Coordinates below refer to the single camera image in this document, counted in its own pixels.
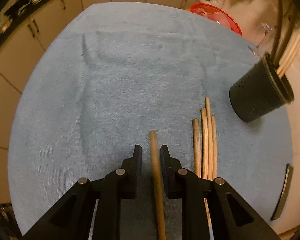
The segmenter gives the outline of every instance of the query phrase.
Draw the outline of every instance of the table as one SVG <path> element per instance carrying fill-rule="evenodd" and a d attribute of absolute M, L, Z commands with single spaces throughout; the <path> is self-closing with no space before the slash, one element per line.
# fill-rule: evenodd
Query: table
<path fill-rule="evenodd" d="M 193 170 L 192 119 L 210 97 L 218 176 L 269 221 L 292 160 L 285 107 L 242 122 L 230 86 L 256 62 L 241 36 L 201 16 L 146 3 L 95 4 L 50 45 L 21 96 L 9 185 L 21 232 L 80 177 L 100 179 L 143 148 L 137 200 L 122 201 L 121 239 L 156 239 L 148 135 Z M 167 239 L 181 200 L 164 199 Z"/>

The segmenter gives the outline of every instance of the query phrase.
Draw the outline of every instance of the metal screw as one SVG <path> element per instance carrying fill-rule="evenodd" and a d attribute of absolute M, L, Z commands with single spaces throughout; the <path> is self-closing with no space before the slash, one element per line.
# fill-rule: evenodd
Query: metal screw
<path fill-rule="evenodd" d="M 179 173 L 180 175 L 186 175 L 186 174 L 188 173 L 188 171 L 187 171 L 186 169 L 182 168 L 182 169 L 179 169 L 179 170 L 178 170 L 178 173 Z"/>
<path fill-rule="evenodd" d="M 225 183 L 225 180 L 223 178 L 216 178 L 215 182 L 219 185 L 223 185 Z"/>
<path fill-rule="evenodd" d="M 81 184 L 81 185 L 86 184 L 87 181 L 88 181 L 88 179 L 85 178 L 85 177 L 82 177 L 82 178 L 78 179 L 78 183 Z"/>
<path fill-rule="evenodd" d="M 117 170 L 115 171 L 115 173 L 116 173 L 117 175 L 123 175 L 123 174 L 126 173 L 126 171 L 125 171 L 125 169 L 117 169 Z"/>

